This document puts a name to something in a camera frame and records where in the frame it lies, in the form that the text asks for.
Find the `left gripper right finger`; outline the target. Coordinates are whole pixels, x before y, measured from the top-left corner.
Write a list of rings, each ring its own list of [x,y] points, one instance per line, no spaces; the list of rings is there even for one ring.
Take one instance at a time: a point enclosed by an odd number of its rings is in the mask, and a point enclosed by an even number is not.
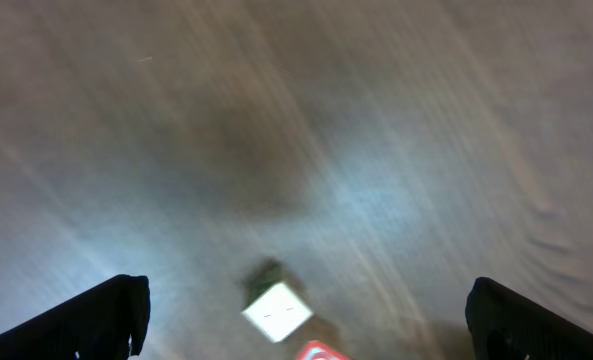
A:
[[[465,317],[477,360],[593,359],[593,333],[488,277],[475,280]]]

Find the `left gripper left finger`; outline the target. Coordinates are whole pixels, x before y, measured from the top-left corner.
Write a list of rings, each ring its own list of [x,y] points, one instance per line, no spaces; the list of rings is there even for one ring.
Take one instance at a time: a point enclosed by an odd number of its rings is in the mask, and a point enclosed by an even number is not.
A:
[[[150,314],[149,279],[117,275],[0,334],[0,359],[126,360]]]

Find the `white letter I block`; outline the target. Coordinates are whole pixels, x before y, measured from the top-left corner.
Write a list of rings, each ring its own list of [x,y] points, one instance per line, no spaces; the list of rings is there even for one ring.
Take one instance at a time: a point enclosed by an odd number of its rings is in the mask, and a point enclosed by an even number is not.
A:
[[[242,316],[271,343],[295,333],[314,312],[299,282],[276,259],[266,259],[245,279]]]

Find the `red letter U block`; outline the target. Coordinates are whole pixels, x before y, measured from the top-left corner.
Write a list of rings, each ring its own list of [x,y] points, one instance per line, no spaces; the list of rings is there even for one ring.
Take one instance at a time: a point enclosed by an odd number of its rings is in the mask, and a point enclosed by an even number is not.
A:
[[[310,341],[298,353],[296,360],[350,360],[350,358],[323,342]]]

